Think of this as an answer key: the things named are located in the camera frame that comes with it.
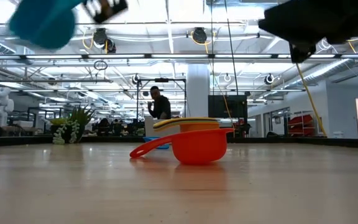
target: wooden floor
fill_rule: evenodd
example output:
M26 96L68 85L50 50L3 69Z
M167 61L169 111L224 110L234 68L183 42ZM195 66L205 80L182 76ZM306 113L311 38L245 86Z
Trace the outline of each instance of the wooden floor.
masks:
M0 223L358 224L358 149L232 144L193 167L135 146L0 147Z

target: white pillar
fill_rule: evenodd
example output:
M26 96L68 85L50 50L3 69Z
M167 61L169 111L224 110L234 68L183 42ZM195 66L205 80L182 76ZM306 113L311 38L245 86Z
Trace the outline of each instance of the white pillar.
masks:
M189 64L186 79L186 117L208 117L208 65Z

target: dark shirt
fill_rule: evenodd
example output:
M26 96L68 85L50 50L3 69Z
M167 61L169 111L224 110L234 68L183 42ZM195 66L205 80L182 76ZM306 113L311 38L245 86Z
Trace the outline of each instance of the dark shirt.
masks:
M167 97L160 96L160 99L154 102L153 111L149 112L151 112L150 115L153 116L153 118L157 119L160 119L161 114L164 112L167 115L166 119L171 119L171 103Z

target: monitor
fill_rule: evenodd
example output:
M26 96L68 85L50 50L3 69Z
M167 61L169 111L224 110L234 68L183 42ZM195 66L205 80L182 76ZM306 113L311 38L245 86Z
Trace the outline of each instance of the monitor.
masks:
M225 96L227 107L229 108L232 118L248 117L247 97L245 95L229 95ZM226 104L222 95L208 96L208 116L210 118L228 118Z

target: blue object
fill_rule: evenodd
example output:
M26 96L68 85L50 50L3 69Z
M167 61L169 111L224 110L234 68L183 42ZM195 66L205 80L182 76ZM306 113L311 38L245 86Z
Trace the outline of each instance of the blue object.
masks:
M46 49L64 47L75 30L72 9L84 0L22 0L9 29L22 40Z
M159 137L143 137L145 142L153 141L154 139L158 139ZM169 144L165 144L157 147L157 149L169 149Z

